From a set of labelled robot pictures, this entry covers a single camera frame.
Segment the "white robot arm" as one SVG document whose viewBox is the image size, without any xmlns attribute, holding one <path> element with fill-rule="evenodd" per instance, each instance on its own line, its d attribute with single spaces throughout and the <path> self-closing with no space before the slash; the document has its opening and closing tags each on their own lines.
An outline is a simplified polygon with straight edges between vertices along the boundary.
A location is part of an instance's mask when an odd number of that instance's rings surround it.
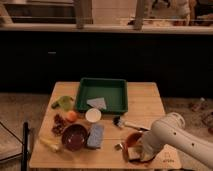
<svg viewBox="0 0 213 171">
<path fill-rule="evenodd" d="M 155 120 L 150 130 L 142 135 L 141 161 L 152 160 L 168 144 L 213 169 L 213 143 L 186 132 L 184 128 L 185 120 L 176 112 Z"/>
</svg>

